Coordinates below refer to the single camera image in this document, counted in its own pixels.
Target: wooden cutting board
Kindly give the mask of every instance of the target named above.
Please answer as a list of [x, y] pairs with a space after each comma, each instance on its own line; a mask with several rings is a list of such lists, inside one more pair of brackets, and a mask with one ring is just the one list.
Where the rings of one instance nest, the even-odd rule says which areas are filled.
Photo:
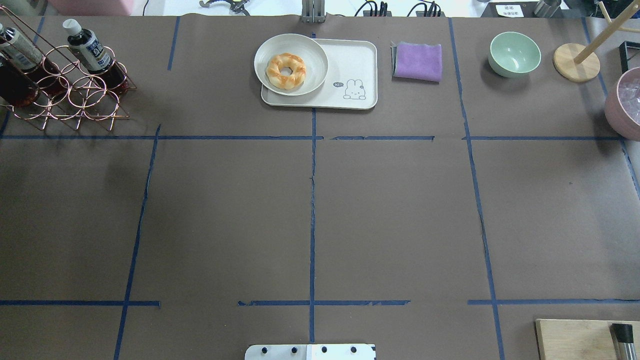
[[640, 322], [604, 320], [536, 320], [541, 360], [616, 360], [612, 323], [634, 327], [640, 340]]

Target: white bottle cap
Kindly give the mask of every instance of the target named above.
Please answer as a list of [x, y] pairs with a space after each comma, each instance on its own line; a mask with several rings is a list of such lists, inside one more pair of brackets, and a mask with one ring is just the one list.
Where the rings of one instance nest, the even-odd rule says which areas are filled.
[[82, 31], [82, 26], [75, 19], [67, 19], [62, 23], [62, 27], [69, 35], [77, 35]]

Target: dark glass bottle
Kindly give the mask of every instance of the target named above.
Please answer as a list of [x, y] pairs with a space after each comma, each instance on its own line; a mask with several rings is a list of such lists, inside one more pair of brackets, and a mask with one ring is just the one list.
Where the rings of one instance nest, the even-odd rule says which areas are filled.
[[15, 28], [4, 28], [0, 24], [0, 50], [18, 69], [33, 82], [38, 83], [42, 91], [50, 97], [64, 94], [67, 88], [59, 78], [47, 76], [60, 75], [60, 70], [36, 49], [27, 37]]
[[33, 104], [38, 96], [38, 85], [0, 55], [0, 97], [16, 108], [23, 108]]
[[127, 92], [129, 82], [122, 69], [89, 29], [83, 29], [78, 21], [69, 19], [62, 26], [67, 30], [67, 42], [73, 55], [80, 60], [89, 74], [98, 75], [107, 88], [118, 96]]

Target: bagel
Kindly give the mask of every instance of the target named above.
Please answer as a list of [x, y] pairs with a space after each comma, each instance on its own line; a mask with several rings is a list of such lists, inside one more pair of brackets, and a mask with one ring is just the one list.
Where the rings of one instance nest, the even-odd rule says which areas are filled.
[[[291, 69], [291, 75], [283, 75], [281, 73], [282, 69], [286, 67]], [[267, 77], [273, 86], [279, 89], [291, 90], [305, 82], [307, 66], [299, 56], [290, 53], [279, 54], [269, 61]]]

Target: folded towel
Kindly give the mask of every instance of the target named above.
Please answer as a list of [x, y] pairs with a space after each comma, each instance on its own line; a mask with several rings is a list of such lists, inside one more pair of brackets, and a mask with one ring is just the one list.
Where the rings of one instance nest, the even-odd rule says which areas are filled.
[[394, 76], [436, 82], [442, 80], [442, 45], [401, 42], [394, 52]]

